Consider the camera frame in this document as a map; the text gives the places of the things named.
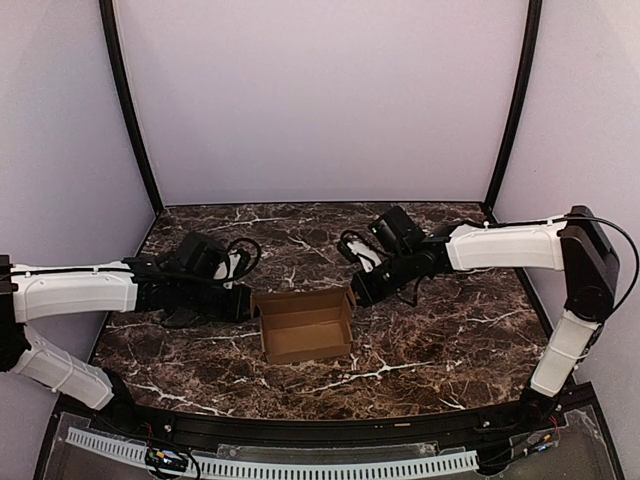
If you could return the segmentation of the brown cardboard paper box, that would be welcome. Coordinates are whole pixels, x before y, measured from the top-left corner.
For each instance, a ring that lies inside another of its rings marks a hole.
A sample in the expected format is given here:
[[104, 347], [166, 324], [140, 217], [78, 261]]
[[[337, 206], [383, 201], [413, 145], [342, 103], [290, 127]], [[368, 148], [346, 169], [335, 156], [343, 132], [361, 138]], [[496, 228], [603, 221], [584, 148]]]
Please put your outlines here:
[[253, 318], [269, 364], [291, 364], [347, 356], [356, 299], [347, 287], [254, 295]]

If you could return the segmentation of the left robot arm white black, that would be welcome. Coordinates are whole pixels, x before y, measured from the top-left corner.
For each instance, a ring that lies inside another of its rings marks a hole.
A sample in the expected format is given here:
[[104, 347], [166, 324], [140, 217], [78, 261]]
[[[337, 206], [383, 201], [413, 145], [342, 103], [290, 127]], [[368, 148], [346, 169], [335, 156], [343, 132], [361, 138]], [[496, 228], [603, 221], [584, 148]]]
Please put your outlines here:
[[91, 312], [160, 312], [166, 328], [208, 321], [242, 323], [252, 316], [251, 289], [242, 280], [258, 265], [260, 245], [229, 244], [188, 233], [155, 256], [72, 267], [15, 265], [1, 258], [1, 370], [23, 375], [94, 411], [132, 399], [119, 376], [52, 344], [29, 322]]

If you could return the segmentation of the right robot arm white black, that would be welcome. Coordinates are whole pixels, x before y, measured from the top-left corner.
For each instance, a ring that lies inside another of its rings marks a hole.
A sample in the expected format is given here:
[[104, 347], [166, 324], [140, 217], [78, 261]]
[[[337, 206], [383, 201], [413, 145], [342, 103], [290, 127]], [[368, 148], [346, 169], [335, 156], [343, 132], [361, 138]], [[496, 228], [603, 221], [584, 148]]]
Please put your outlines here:
[[588, 355], [605, 323], [627, 301], [638, 277], [618, 291], [620, 259], [606, 232], [627, 233], [584, 205], [538, 220], [496, 223], [461, 221], [426, 232], [400, 206], [372, 223], [371, 244], [345, 230], [338, 248], [361, 268], [350, 287], [369, 307], [418, 289], [425, 279], [485, 269], [537, 269], [564, 277], [566, 299], [549, 343], [531, 374], [526, 393], [554, 398]]

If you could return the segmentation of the small green circuit board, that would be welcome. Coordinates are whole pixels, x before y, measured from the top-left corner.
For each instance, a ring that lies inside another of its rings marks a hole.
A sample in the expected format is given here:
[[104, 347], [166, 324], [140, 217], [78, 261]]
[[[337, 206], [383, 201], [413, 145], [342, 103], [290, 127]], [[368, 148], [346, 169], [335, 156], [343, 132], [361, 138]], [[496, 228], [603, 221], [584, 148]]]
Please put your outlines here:
[[148, 467], [180, 472], [184, 472], [189, 465], [189, 460], [185, 455], [172, 450], [158, 448], [148, 448], [144, 462]]

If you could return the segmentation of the right small circuit board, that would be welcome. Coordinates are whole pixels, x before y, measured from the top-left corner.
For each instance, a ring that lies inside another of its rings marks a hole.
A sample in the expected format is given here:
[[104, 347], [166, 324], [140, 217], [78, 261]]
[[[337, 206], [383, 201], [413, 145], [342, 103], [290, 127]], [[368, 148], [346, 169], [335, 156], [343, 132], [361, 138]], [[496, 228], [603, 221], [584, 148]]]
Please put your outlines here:
[[534, 453], [539, 453], [544, 450], [547, 450], [551, 447], [554, 447], [558, 444], [559, 434], [558, 433], [549, 433], [541, 436], [535, 442], [528, 444], [526, 447], [522, 449], [523, 456], [530, 456]]

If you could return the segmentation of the black front table rail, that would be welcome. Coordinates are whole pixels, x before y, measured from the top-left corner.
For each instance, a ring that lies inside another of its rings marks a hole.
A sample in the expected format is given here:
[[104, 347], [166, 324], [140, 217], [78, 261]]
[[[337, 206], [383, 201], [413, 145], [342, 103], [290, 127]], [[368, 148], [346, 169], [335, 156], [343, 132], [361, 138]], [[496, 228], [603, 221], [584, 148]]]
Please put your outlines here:
[[550, 416], [527, 416], [517, 402], [382, 420], [252, 420], [122, 405], [92, 414], [92, 424], [201, 450], [221, 444], [295, 448], [389, 446], [435, 442], [440, 447], [503, 444], [552, 427]]

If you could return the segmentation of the black left frame post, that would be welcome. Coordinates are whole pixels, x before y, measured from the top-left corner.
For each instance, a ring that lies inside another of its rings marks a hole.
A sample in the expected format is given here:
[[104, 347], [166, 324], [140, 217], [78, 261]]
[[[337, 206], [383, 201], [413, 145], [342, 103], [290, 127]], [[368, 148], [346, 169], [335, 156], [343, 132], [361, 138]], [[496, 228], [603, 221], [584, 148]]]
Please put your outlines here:
[[159, 216], [164, 211], [164, 204], [152, 172], [151, 162], [128, 81], [116, 19], [115, 2], [112, 0], [99, 0], [98, 5], [111, 73], [128, 139], [152, 211], [155, 216]]

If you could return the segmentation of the black frame post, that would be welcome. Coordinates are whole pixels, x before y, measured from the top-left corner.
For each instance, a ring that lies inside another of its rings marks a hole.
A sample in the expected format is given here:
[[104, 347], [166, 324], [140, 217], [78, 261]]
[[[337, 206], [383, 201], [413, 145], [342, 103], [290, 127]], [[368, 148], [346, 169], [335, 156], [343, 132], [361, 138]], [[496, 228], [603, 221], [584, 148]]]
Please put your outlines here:
[[164, 204], [152, 172], [151, 162], [128, 81], [116, 19], [115, 2], [112, 0], [99, 0], [98, 5], [111, 73], [128, 139], [152, 211], [155, 216], [159, 216], [164, 211]]
[[535, 58], [542, 7], [543, 0], [530, 0], [528, 2], [522, 47], [511, 102], [495, 165], [483, 201], [487, 216], [491, 216], [496, 207], [515, 144]]

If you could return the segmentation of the black right frame post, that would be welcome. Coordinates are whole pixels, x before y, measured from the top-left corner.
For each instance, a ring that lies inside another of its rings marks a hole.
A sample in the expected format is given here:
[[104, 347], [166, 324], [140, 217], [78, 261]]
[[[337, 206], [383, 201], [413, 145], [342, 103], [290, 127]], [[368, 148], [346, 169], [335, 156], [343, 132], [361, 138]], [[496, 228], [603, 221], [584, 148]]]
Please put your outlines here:
[[535, 58], [542, 7], [543, 0], [530, 0], [528, 2], [522, 47], [511, 102], [495, 165], [483, 201], [487, 216], [491, 216], [496, 207], [515, 144]]

